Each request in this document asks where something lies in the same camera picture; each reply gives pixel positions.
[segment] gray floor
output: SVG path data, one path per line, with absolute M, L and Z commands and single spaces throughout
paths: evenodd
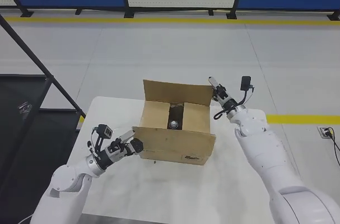
M 78 224 L 159 224 L 159 222 L 145 222 L 139 220 L 128 220 L 126 218 L 114 218 L 96 216 L 93 214 L 82 214 Z
M 196 13 L 198 17 L 208 17 L 206 12 Z M 19 14 L 19 11 L 4 11 L 6 16 Z M 171 13 L 171 16 L 184 14 Z M 75 15 L 74 10 L 43 10 L 34 16 Z M 261 20 L 327 20 L 324 13 L 239 12 L 238 16 Z M 84 12 L 80 17 L 123 17 L 123 13 Z M 215 13 L 217 17 L 223 18 L 224 13 Z M 249 108 L 261 109 L 267 114 L 340 115 L 339 26 L 11 25 L 84 111 L 88 111 L 96 96 L 144 99 L 143 79 L 204 85 L 208 84 L 208 76 L 215 76 L 233 97 L 241 99 L 241 76 L 250 75 L 256 89 L 247 104 Z M 40 73 L 1 27 L 0 73 Z M 43 107 L 71 108 L 55 88 L 51 88 Z M 272 127 L 293 155 L 303 181 L 326 192 L 340 205 L 340 168 L 332 142 L 322 140 L 316 126 L 277 124 Z M 333 128 L 340 145 L 340 125 Z M 124 211 L 116 211 L 111 216 L 140 219 Z M 169 223 L 171 217 L 151 220 Z

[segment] power outlet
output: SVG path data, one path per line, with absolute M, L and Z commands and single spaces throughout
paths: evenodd
M 326 136 L 326 135 L 325 135 L 325 133 L 328 131 L 328 130 L 325 130 L 325 129 L 327 129 L 327 128 L 328 128 L 328 127 L 317 127 L 318 132 L 319 132 L 321 138 L 323 138 L 323 139 L 330 139 L 329 136 Z

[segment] open cardboard box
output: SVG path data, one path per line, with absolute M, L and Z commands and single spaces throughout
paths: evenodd
M 144 80 L 145 105 L 135 138 L 143 142 L 141 158 L 204 165 L 216 136 L 209 129 L 211 86 Z M 170 129 L 176 120 L 179 128 Z

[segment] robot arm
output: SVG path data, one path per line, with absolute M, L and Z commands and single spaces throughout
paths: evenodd
M 214 116 L 219 119 L 226 113 L 235 123 L 235 135 L 252 168 L 267 188 L 269 206 L 275 223 L 340 223 L 340 208 L 336 202 L 315 189 L 310 189 L 294 174 L 283 144 L 270 129 L 261 110 L 246 109 L 243 102 L 252 88 L 250 77 L 243 77 L 241 90 L 245 97 L 237 103 L 213 77 L 209 78 L 213 99 L 223 110 Z
M 96 144 L 88 142 L 91 154 L 74 166 L 63 165 L 54 172 L 50 185 L 43 194 L 32 216 L 31 224 L 76 224 L 80 218 L 89 192 L 92 178 L 98 178 L 113 163 L 143 150 L 140 140 L 130 130 L 117 138 L 104 150 L 104 139 L 110 139 L 113 131 L 104 124 L 93 129 L 98 133 Z

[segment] yellow tape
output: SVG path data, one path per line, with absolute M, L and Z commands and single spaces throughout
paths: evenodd
M 267 121 L 270 124 L 339 124 L 340 116 L 335 115 L 281 115 L 268 114 Z
M 256 24 L 256 25 L 299 25 L 340 26 L 340 21 L 296 21 L 296 20 L 228 20 L 225 18 L 56 18 L 56 17 L 6 17 L 8 22 L 50 23 L 174 23 L 174 24 Z

